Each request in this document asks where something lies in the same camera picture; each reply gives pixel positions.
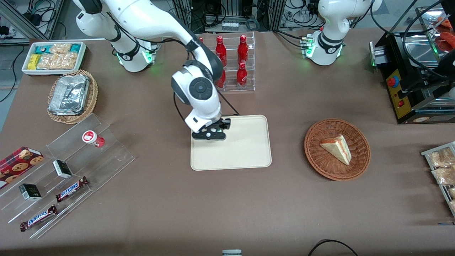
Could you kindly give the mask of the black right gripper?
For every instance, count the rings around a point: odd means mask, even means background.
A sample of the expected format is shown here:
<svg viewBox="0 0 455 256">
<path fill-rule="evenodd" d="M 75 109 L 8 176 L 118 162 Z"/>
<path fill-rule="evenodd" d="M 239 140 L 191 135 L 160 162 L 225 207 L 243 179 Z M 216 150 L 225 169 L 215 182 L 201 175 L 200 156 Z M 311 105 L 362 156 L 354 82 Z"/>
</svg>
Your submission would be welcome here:
<svg viewBox="0 0 455 256">
<path fill-rule="evenodd" d="M 213 123 L 203 128 L 199 133 L 193 132 L 192 138 L 195 140 L 225 140 L 226 134 L 224 130 L 229 130 L 230 126 L 230 118 L 221 118 L 218 123 Z"/>
</svg>

